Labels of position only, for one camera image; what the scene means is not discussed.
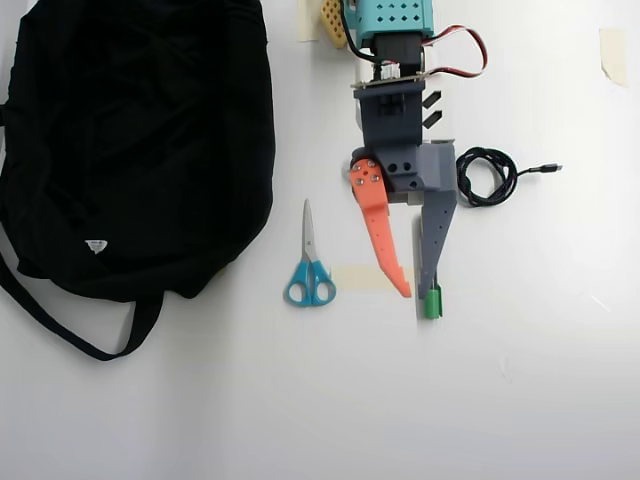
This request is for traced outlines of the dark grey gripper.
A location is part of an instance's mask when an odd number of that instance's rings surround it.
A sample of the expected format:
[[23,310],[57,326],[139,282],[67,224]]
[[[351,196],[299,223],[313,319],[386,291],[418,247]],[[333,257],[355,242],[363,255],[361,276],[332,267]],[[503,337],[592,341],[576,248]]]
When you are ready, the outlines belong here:
[[404,298],[411,287],[397,259],[387,193],[392,202],[423,203],[418,293],[425,299],[457,205],[448,92],[441,82],[397,82],[354,97],[363,146],[349,170],[353,194],[378,265]]

